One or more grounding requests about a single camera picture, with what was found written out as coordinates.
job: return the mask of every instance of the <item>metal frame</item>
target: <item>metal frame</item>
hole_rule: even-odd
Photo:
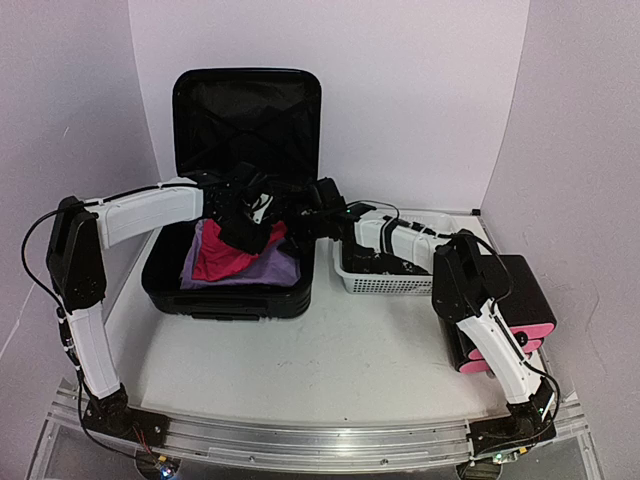
[[[58,390],[28,478],[43,478],[59,425],[80,430],[76,395],[63,387]],[[467,420],[346,428],[267,425],[185,415],[169,415],[169,419],[166,445],[157,449],[159,453],[230,467],[315,473],[400,472],[457,465],[468,461],[471,453]],[[561,406],[556,429],[557,437],[549,443],[578,438],[587,478],[600,480],[591,433],[578,401]],[[125,440],[95,436],[112,444],[136,447]]]

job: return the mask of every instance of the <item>white table surface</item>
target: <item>white table surface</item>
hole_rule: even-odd
[[[460,227],[484,235],[475,217]],[[318,241],[293,320],[216,322],[155,309],[140,284],[153,237],[107,321],[132,404],[282,424],[398,424],[505,411],[500,385],[450,365],[430,297],[350,295]]]

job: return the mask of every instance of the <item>suitcase lid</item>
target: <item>suitcase lid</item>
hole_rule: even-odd
[[[305,182],[318,176],[321,89],[302,70],[191,70],[173,89],[176,170],[226,173],[243,161]]]

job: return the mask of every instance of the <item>black suitcase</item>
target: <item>black suitcase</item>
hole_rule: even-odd
[[[320,83],[301,70],[240,68],[193,70],[173,89],[177,173],[224,173],[243,161],[286,181],[317,179]],[[166,313],[218,320],[292,318],[311,302],[314,251],[300,261],[293,287],[221,286],[180,290],[179,275],[194,222],[166,226],[142,272],[142,286]]]

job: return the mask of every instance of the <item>pink cloth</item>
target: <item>pink cloth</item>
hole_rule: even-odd
[[[284,238],[287,227],[283,222],[273,226],[269,243],[265,250]],[[215,282],[245,270],[260,255],[250,255],[237,248],[230,247],[219,238],[220,226],[213,220],[207,220],[202,228],[202,246],[193,269],[194,280]]]

